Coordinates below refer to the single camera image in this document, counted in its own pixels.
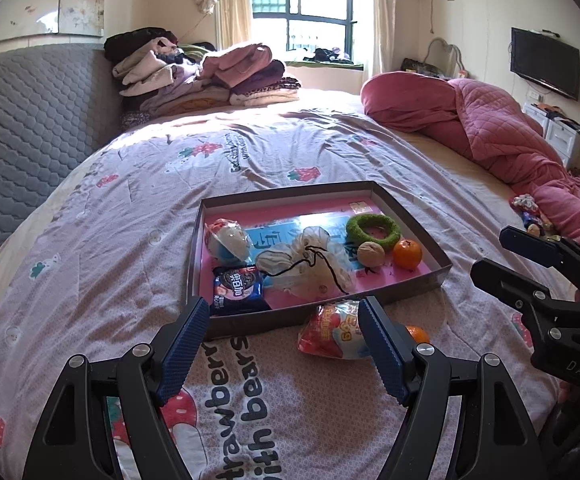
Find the pink quilted blanket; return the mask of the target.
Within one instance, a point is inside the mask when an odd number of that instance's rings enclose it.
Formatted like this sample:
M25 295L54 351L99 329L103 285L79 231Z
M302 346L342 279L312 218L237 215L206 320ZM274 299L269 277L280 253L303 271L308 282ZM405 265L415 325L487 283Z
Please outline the pink quilted blanket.
M563 166L538 122L505 90L473 79L379 74L360 91L363 112L385 128L419 132L531 195L557 231L580 244L580 177Z

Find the white drawer cabinet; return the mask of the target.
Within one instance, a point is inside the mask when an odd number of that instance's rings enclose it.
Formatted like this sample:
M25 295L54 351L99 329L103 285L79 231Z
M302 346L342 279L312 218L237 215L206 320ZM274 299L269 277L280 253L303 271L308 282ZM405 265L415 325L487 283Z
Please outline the white drawer cabinet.
M524 103L522 110L542 126L544 139L557 152L563 166L572 168L580 151L580 126L560 110L542 103Z

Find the beige curtain right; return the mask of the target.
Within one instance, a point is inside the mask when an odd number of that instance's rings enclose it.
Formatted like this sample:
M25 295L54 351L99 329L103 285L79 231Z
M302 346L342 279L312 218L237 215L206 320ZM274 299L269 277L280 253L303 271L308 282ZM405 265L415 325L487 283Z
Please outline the beige curtain right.
M393 70L396 55L397 0L372 0L371 75Z

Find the window with dark frame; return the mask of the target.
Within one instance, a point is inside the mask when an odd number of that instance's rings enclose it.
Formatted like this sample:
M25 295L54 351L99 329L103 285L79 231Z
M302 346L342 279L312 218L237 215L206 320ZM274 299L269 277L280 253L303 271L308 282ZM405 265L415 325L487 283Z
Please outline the window with dark frame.
M354 0L251 0L251 39L277 55L303 61L316 48L337 50L352 61Z

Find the grey quilted headboard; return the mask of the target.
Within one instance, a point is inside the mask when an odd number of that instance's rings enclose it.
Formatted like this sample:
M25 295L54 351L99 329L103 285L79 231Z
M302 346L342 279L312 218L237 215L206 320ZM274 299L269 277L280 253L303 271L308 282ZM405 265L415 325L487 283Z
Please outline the grey quilted headboard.
M99 44L0 53L0 246L119 135L119 90Z

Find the blue snack packet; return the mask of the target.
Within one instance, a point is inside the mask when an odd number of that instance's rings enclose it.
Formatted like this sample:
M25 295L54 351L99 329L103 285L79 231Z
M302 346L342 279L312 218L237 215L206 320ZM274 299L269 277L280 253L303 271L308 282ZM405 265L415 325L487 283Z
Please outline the blue snack packet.
M213 315L227 316L269 310L264 299L264 279L256 266L218 266L213 273Z

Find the brown shallow cardboard box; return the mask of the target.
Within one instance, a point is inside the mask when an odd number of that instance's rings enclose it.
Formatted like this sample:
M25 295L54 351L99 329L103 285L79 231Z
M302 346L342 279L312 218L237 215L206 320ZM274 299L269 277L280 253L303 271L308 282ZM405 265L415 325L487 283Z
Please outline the brown shallow cardboard box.
M451 267L378 183L291 186L201 201L186 297L209 303L209 338L254 335L301 325L331 301L430 292Z

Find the strawberry print bed sheet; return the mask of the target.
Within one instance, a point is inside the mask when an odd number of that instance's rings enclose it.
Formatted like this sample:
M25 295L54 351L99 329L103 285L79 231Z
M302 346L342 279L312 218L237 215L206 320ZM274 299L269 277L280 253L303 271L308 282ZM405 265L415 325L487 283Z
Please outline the strawberry print bed sheet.
M568 296L556 272L505 252L509 188L444 145L375 124L357 99L299 102L148 125L113 141L50 221L37 221L0 301L0 474L23 473L39 416L73 354L116 358L175 320L202 200L375 181L450 257L443 285L393 304L447 356L498 354L536 426L555 405L514 312L476 289L490 258ZM373 479L404 410L368 360L297 350L293 328L204 344L174 430L200 479Z

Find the orange tangerine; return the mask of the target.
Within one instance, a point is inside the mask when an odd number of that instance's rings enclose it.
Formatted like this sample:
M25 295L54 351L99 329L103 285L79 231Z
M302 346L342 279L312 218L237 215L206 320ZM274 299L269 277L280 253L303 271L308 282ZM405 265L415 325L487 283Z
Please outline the orange tangerine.
M402 238L392 250L393 263L397 268L415 271L422 261L422 249L416 240Z
M430 344L430 336L423 328L415 325L407 325L406 330L412 344Z

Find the dark items on windowsill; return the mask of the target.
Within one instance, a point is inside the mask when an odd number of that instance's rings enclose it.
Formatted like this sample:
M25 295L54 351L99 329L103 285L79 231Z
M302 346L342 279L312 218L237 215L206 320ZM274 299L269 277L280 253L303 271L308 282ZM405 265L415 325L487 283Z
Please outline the dark items on windowsill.
M303 61L311 63L329 63L341 65L353 64L353 62L345 54L340 54L340 52L337 50L324 48L316 48L311 55L304 56Z

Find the red white egg toy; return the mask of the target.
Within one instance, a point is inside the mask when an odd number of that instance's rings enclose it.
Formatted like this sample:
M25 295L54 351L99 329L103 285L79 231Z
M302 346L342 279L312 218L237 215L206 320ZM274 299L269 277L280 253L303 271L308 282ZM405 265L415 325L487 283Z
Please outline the red white egg toy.
M310 356L336 360L369 358L358 321L358 300L322 304L299 332L297 348Z

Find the pile of folded clothes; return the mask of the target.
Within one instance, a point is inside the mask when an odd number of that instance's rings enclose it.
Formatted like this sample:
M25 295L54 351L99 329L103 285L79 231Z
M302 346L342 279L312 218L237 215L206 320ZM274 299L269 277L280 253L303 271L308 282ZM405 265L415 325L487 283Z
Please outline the pile of folded clothes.
M265 44L180 44L169 30L143 27L107 38L105 57L120 83L125 130L153 120L227 106L292 102L301 82Z

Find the blue white egg toy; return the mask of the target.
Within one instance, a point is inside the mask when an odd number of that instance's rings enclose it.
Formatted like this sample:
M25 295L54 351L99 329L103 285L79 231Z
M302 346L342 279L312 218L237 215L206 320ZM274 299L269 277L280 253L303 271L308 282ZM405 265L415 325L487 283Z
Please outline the blue white egg toy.
M223 266L237 266L250 259L252 242L238 221L219 218L204 228L209 253Z

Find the brown walnut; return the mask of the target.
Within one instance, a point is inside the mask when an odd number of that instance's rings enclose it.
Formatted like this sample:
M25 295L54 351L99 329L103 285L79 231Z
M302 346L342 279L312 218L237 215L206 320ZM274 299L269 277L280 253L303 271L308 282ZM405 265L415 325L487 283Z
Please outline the brown walnut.
M378 268L383 266L385 251L376 242L363 242L357 248L357 261L365 268Z

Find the small doll toy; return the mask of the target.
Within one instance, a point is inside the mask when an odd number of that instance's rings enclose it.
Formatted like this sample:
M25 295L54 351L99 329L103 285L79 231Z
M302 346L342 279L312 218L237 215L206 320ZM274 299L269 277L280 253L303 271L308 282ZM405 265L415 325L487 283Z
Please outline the small doll toy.
M509 205L521 218L524 229L537 237L553 236L557 230L552 222L542 213L534 197L530 194L512 196Z

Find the beige mesh bag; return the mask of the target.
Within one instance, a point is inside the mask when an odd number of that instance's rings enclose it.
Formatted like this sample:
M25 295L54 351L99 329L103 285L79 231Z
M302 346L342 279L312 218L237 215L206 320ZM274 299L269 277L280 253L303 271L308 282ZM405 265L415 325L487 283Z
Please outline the beige mesh bag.
M346 249L320 226L303 229L291 243L263 250L255 266L273 288L305 300L346 296L354 289L354 268Z

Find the black wall television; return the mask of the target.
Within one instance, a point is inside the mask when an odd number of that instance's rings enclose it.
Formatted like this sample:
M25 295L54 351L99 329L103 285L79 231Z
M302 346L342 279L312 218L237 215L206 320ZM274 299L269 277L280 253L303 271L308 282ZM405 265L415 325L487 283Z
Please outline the black wall television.
M567 99L580 96L580 50L555 37L512 27L510 70Z

